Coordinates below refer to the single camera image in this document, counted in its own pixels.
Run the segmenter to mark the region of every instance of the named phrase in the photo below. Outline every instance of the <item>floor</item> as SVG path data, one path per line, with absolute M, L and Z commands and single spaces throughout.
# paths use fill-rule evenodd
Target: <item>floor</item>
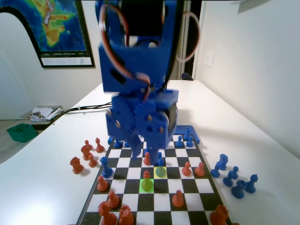
M 30 141 L 26 143 L 15 142 L 8 134 L 7 129 L 14 127 L 24 120 L 0 120 L 0 164 L 10 159 Z

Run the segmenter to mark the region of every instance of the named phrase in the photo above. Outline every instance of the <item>light switch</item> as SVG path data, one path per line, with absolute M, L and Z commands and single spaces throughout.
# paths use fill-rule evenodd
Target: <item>light switch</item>
M 214 61 L 214 53 L 207 51 L 204 55 L 204 64 L 208 67 L 212 67 L 212 62 Z

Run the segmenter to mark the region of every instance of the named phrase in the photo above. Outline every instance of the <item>white wall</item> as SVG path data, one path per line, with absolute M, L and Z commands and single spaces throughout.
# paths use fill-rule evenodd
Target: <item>white wall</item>
M 96 68 L 43 69 L 21 22 L 11 14 L 0 14 L 0 49 L 16 67 L 34 106 L 70 108 L 102 82 L 95 1 L 82 1 L 82 4 Z
M 206 2 L 195 74 L 300 158 L 300 1 L 261 1 Z M 206 51 L 215 53 L 212 67 Z

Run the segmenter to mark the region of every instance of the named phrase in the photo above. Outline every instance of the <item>white table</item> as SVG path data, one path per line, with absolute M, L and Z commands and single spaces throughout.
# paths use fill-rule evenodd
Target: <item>white table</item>
M 219 155 L 228 167 L 240 168 L 239 178 L 258 174 L 254 194 L 236 199 L 221 178 L 214 179 L 231 221 L 241 225 L 299 224 L 300 160 L 230 107 L 198 81 L 170 81 L 179 90 L 178 124 L 193 125 L 202 141 L 202 154 L 211 169 Z M 99 85 L 76 105 L 109 102 Z M 105 113 L 97 110 L 66 114 L 30 144 L 0 165 L 1 225 L 75 224 L 98 169 L 82 160 L 84 140 L 96 137 L 108 148 Z M 88 173 L 72 173 L 77 156 Z M 221 172 L 224 177 L 228 172 Z

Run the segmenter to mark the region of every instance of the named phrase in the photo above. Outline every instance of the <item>chessboard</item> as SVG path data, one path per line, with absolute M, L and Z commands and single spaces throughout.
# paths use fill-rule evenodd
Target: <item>chessboard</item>
M 113 190 L 120 197 L 118 207 L 111 209 L 117 218 L 121 206 L 128 205 L 137 225 L 210 225 L 210 214 L 218 205 L 223 205 L 222 199 L 196 141 L 193 147 L 188 147 L 186 141 L 183 147 L 176 147 L 178 136 L 181 135 L 183 139 L 184 130 L 182 126 L 181 129 L 176 129 L 167 148 L 159 150 L 166 169 L 166 175 L 162 178 L 156 175 L 155 166 L 147 166 L 143 162 L 147 145 L 143 137 L 140 137 L 143 150 L 137 158 L 131 158 L 131 149 L 126 148 L 124 144 L 122 148 L 115 148 L 112 140 L 106 153 L 108 165 L 114 171 L 112 176 L 106 179 L 109 188 L 105 192 L 98 191 L 98 181 L 95 179 L 76 224 L 99 225 L 101 216 L 98 213 L 98 206 L 108 199 L 108 192 Z M 191 135 L 194 140 L 199 140 L 195 133 Z M 186 162 L 190 162 L 193 171 L 189 177 L 184 176 L 181 171 Z M 195 174 L 195 168 L 200 162 L 204 163 L 205 170 L 202 177 Z M 101 175 L 102 170 L 100 167 L 97 177 Z M 143 173 L 146 170 L 150 172 L 150 179 L 153 181 L 153 188 L 149 192 L 145 192 L 141 187 Z M 172 204 L 172 197 L 177 190 L 182 191 L 184 198 L 184 205 L 181 208 L 176 208 Z M 226 223 L 232 224 L 230 218 Z

